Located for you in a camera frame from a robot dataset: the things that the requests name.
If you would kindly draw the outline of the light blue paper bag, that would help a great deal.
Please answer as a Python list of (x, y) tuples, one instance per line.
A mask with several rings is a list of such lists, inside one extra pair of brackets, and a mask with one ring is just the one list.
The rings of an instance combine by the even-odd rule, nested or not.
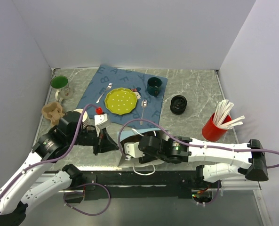
[(120, 137), (120, 144), (123, 148), (124, 155), (119, 153), (120, 157), (116, 160), (117, 168), (121, 170), (129, 169), (140, 176), (151, 176), (157, 170), (169, 169), (169, 163), (149, 156), (139, 150), (138, 145), (144, 135), (157, 137), (165, 141), (169, 139), (169, 136), (157, 128), (123, 131)]

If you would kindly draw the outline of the stack of brown paper cups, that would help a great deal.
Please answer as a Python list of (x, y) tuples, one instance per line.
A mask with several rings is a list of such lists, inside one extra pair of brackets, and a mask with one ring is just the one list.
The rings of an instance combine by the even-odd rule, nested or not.
[[(75, 109), (74, 112), (82, 113), (83, 109)], [(80, 129), (86, 129), (90, 125), (90, 120), (87, 112), (84, 112), (82, 117), (82, 125)]]

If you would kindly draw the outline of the stack of black cup lids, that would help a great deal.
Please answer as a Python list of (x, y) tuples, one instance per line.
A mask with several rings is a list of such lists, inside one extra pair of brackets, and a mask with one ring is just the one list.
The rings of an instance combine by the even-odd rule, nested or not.
[(182, 95), (176, 95), (172, 98), (170, 103), (170, 110), (173, 114), (183, 114), (187, 107), (187, 99)]

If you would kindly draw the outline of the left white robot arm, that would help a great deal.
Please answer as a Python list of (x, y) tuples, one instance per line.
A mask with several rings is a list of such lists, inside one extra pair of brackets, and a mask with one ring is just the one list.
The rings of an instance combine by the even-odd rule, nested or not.
[(50, 180), (32, 187), (74, 145), (91, 146), (94, 155), (118, 149), (107, 133), (110, 120), (106, 113), (95, 115), (93, 126), (85, 125), (83, 116), (83, 112), (67, 112), (58, 125), (39, 138), (22, 166), (0, 188), (0, 226), (20, 225), (27, 213), (42, 201), (60, 190), (77, 189), (83, 184), (83, 172), (73, 164), (68, 164)]

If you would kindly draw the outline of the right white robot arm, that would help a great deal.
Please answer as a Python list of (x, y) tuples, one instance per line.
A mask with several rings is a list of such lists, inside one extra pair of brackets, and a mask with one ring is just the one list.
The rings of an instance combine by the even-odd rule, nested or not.
[(243, 175), (245, 179), (263, 182), (269, 179), (264, 152), (253, 153), (247, 144), (215, 144), (194, 138), (175, 137), (164, 140), (145, 135), (138, 149), (145, 155), (167, 163), (197, 163), (195, 184), (204, 188), (218, 180)]

